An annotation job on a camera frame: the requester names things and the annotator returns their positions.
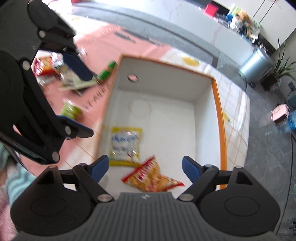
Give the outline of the pink table mat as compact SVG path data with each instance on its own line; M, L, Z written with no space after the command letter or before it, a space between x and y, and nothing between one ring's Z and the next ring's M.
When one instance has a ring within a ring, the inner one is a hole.
M119 62L123 54L158 59L169 49L165 44L138 37L112 24L81 30L74 41L84 63L96 74L104 71L110 62ZM65 104L72 104L82 111L76 120L94 131L90 138L64 141L59 151L59 169L71 169L79 163L91 164L97 158L104 106L112 86L113 79L102 84L82 84L77 75L67 69L62 70L57 80L44 86L43 93L55 114L60 114Z

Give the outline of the green sausage stick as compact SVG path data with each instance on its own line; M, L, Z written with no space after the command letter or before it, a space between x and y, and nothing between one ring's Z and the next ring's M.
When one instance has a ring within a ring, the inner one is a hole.
M106 81L110 75L112 74L114 68L117 66L117 63L115 61L110 61L106 67L101 70L99 75L97 75L96 80L99 84L102 84L104 81Z

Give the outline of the yellow America snack bag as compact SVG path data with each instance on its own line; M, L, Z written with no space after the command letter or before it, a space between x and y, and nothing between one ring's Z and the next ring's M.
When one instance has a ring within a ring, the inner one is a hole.
M114 126L111 128L110 134L109 165L140 166L139 145L142 128Z

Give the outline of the pink small heater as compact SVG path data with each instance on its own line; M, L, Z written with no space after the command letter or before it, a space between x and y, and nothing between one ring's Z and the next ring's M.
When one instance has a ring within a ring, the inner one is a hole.
M271 120L275 125L279 125L284 120L288 118L290 114L290 109L287 104L280 104L278 105L272 112L271 112Z

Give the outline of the red chips bag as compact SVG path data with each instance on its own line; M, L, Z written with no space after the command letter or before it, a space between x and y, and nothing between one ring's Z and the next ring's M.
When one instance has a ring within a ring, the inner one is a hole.
M51 56L36 58L33 70L36 76L54 75L56 73Z

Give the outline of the red Mimi fries snack bag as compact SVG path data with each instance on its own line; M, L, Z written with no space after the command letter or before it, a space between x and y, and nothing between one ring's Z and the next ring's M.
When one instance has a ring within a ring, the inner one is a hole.
M184 186L183 182L161 174L155 156L148 158L121 181L143 192L166 192Z

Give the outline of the green snack bag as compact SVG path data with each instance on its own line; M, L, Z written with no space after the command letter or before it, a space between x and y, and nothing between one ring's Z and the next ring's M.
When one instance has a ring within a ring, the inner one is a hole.
M83 115L81 108L76 106L73 102L65 100L63 102L63 107L60 111L60 115L66 116L72 120L78 120Z

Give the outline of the silver trash can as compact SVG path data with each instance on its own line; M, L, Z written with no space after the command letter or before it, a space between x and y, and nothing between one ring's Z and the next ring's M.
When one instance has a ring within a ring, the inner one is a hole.
M247 84L256 83L273 68L273 61L262 48L256 48L239 68L239 74Z

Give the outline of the orange white cardboard box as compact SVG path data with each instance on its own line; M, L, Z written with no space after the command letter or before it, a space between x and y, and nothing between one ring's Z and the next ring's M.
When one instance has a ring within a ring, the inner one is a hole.
M110 153L111 129L142 129L139 157L155 156L161 172L189 186L184 156L227 168L217 82L208 73L147 57L123 55L111 76L98 153Z

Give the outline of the white tv cabinet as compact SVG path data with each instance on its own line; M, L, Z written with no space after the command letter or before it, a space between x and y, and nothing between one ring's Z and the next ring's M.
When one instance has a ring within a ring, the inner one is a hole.
M114 23L214 67L241 66L254 47L187 1L83 1L72 13Z

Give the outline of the lemon print tablecloth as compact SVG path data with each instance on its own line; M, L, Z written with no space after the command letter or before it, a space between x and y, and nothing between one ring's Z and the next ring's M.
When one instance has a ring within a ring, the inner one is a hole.
M202 73L208 73L215 78L221 101L225 128L227 151L226 170L232 170L235 166L243 166L245 163L249 137L250 112L249 97L247 94L216 68L181 50L169 46L169 49L160 58L154 60L180 65ZM102 124L106 112L106 103L104 106Z

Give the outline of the potted green plant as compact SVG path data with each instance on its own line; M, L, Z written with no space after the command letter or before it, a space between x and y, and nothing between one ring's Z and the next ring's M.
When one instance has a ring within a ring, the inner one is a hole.
M274 85L280 86L281 78L288 77L295 80L295 61L290 61L290 56L285 59L285 43L280 45L278 39L278 56L277 59L272 57L273 67L271 73L261 82L264 91L271 91Z

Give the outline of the pink red box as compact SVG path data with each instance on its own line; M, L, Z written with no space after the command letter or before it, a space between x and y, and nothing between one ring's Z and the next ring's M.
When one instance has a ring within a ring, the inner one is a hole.
M215 6L214 4L207 4L204 12L209 16L215 17L218 9L219 8L217 6Z

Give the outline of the plush toy bouquet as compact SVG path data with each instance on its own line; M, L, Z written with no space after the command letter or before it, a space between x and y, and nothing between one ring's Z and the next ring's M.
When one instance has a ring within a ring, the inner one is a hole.
M259 38L261 25L253 20L246 11L234 6L226 15L229 28L241 37L248 39L252 44Z

